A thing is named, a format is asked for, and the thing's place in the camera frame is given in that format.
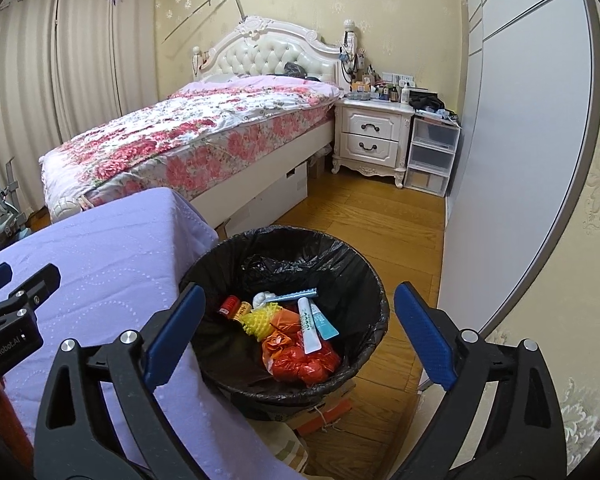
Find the yellow foam fruit net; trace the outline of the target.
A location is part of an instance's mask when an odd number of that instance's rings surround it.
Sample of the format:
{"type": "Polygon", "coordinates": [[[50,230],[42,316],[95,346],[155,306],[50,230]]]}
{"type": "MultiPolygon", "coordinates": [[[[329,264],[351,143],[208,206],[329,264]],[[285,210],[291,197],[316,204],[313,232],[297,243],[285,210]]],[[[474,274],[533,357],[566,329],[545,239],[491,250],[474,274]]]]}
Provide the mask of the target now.
{"type": "Polygon", "coordinates": [[[247,335],[262,341],[272,334],[274,327],[271,322],[280,310],[282,307],[279,304],[267,304],[242,315],[238,322],[247,335]]]}

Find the red plastic bag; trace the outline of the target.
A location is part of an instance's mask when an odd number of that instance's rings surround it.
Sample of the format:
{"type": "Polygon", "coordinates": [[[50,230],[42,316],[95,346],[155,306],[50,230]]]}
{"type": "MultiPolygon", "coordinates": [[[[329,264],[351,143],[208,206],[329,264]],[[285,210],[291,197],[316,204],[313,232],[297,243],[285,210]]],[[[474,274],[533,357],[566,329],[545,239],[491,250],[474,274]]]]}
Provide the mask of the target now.
{"type": "Polygon", "coordinates": [[[321,349],[304,352],[300,316],[282,309],[270,322],[272,332],[262,341],[262,360],[266,370],[279,382],[293,382],[312,387],[336,373],[340,357],[328,341],[321,349]]]}

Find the white tissue ball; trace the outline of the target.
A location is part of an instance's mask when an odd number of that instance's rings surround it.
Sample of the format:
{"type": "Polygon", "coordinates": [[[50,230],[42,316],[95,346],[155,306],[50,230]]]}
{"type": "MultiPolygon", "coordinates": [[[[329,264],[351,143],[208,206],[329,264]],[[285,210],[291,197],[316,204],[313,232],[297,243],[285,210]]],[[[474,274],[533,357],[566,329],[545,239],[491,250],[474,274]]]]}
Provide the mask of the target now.
{"type": "Polygon", "coordinates": [[[275,298],[275,295],[272,292],[258,292],[253,297],[252,307],[254,310],[260,309],[271,302],[273,298],[275,298]]]}

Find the light blue tube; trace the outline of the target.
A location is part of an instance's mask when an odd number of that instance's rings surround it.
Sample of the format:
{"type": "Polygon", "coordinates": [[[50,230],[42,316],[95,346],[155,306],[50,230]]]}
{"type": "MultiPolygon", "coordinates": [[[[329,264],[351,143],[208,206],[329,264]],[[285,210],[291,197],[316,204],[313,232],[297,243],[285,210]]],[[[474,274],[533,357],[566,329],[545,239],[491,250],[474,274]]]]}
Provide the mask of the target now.
{"type": "Polygon", "coordinates": [[[324,340],[329,340],[339,336],[339,330],[336,329],[334,324],[326,318],[326,315],[322,310],[317,307],[314,299],[318,297],[318,291],[316,288],[310,288],[300,290],[300,292],[291,292],[286,295],[273,295],[270,292],[266,292],[261,301],[261,306],[264,307],[266,304],[280,304],[281,302],[295,301],[298,304],[298,312],[300,315],[309,315],[309,327],[308,330],[313,330],[317,335],[320,335],[324,340]]]}

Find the white tube with green print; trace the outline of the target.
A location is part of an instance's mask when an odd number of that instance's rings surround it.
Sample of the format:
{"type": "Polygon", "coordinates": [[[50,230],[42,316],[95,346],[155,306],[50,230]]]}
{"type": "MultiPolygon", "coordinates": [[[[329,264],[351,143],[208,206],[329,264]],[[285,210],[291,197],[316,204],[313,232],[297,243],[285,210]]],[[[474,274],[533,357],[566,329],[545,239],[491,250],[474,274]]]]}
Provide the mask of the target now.
{"type": "Polygon", "coordinates": [[[300,326],[302,331],[303,351],[308,356],[320,351],[322,342],[315,326],[310,300],[306,297],[298,299],[300,326]]]}

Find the black lined trash bin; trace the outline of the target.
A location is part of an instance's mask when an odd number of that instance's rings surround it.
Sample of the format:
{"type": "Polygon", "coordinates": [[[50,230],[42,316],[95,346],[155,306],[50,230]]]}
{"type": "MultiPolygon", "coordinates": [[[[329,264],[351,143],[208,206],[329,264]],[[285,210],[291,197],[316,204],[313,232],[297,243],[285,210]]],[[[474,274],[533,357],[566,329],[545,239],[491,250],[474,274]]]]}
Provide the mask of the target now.
{"type": "Polygon", "coordinates": [[[192,339],[204,382],[255,420],[286,420],[319,404],[355,377],[384,338],[389,303],[382,281],[354,247],[327,233],[267,226],[213,247],[182,277],[206,295],[206,312],[192,339]],[[265,368],[260,344],[220,312],[229,296],[250,300],[314,288],[316,304],[338,330],[336,370],[315,386],[280,382],[265,368]]]}

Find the grey desk chair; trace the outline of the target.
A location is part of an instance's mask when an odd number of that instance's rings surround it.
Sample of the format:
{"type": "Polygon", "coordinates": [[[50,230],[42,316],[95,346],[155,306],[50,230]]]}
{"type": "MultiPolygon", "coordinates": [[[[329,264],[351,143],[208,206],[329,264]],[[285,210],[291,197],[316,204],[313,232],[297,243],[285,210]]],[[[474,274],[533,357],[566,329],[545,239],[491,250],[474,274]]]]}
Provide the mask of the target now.
{"type": "Polygon", "coordinates": [[[17,196],[19,184],[12,168],[13,161],[11,158],[5,164],[6,184],[1,186],[0,183],[0,249],[32,234],[27,226],[27,216],[20,208],[17,196]]]}

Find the cardboard box under bin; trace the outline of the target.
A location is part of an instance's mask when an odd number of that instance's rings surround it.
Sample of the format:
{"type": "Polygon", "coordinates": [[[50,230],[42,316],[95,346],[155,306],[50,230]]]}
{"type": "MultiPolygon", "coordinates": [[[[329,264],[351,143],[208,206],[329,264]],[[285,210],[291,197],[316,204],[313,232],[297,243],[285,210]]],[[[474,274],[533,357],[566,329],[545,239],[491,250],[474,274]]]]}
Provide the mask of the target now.
{"type": "Polygon", "coordinates": [[[329,393],[320,403],[288,419],[286,421],[287,426],[300,437],[306,437],[318,430],[327,429],[329,425],[338,422],[342,416],[352,411],[351,393],[354,389],[355,381],[348,380],[340,388],[329,393]]]}

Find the beige pleated curtains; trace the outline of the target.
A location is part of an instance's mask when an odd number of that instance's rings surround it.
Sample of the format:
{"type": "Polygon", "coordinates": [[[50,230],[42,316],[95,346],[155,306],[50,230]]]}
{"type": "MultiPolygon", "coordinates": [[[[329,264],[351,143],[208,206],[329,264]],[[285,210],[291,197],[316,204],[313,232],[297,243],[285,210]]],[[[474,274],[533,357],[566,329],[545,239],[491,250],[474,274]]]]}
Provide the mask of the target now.
{"type": "Polygon", "coordinates": [[[7,0],[0,6],[0,179],[43,207],[38,160],[158,99],[155,0],[7,0]]]}

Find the floral pink quilt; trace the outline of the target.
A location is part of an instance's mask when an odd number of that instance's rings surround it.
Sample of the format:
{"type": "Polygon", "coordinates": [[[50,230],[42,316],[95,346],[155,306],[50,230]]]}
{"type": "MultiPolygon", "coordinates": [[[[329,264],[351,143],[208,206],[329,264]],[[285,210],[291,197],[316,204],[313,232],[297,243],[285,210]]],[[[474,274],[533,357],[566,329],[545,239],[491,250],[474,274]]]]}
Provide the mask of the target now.
{"type": "Polygon", "coordinates": [[[340,90],[280,75],[191,82],[86,130],[40,159],[53,221],[148,188],[188,200],[326,122],[340,90]]]}

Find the white under-bed storage box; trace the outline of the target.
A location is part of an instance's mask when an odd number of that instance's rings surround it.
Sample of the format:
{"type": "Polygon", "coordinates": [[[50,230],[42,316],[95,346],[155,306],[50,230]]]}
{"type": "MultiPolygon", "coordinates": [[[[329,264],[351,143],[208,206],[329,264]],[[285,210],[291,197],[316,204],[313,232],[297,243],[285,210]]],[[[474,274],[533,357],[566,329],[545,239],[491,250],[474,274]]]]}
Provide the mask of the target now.
{"type": "Polygon", "coordinates": [[[308,197],[308,166],[304,162],[287,172],[227,221],[228,237],[270,226],[308,197]]]}

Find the clear plastic drawer unit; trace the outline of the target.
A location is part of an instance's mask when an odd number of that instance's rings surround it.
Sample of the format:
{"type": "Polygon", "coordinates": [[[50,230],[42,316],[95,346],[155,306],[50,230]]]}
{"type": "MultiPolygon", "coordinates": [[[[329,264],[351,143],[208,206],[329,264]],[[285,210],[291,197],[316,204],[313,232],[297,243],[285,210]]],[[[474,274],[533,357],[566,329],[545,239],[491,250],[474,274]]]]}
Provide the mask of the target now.
{"type": "Polygon", "coordinates": [[[457,122],[436,114],[416,113],[412,119],[404,185],[444,197],[451,183],[461,131],[457,122]]]}

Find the white tufted headboard bed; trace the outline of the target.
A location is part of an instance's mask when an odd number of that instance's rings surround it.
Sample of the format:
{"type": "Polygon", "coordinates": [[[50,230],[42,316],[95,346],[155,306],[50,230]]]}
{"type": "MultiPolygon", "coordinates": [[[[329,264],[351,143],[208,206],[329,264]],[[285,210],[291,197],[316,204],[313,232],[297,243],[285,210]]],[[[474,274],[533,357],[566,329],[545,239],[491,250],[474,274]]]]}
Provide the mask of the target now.
{"type": "MultiPolygon", "coordinates": [[[[210,50],[194,53],[192,82],[280,75],[330,82],[339,88],[341,96],[344,83],[338,56],[338,48],[324,44],[314,30],[274,18],[250,16],[210,50]]],[[[188,200],[189,203],[212,226],[227,223],[236,211],[294,167],[324,155],[334,137],[334,106],[323,125],[188,200]]]]}

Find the white two-drawer nightstand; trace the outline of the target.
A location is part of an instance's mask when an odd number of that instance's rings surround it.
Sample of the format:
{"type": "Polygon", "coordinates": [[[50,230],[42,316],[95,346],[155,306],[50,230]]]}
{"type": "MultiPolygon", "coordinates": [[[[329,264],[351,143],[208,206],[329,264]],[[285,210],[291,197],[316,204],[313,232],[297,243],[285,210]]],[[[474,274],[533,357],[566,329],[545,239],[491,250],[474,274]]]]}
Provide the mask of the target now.
{"type": "Polygon", "coordinates": [[[332,173],[393,178],[403,188],[414,108],[386,101],[342,99],[335,106],[332,173]]]}

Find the bottles clutter on nightstand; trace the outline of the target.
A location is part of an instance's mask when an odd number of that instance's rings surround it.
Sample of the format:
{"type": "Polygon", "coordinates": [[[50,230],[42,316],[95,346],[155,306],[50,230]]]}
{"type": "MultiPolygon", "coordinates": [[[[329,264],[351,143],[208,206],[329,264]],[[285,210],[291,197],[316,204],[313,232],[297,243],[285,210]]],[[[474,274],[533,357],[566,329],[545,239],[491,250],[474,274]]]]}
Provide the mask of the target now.
{"type": "Polygon", "coordinates": [[[346,99],[400,103],[419,113],[457,120],[457,114],[446,107],[437,92],[417,87],[413,76],[381,74],[368,64],[365,51],[358,46],[354,27],[344,30],[338,58],[348,88],[346,99]]]}

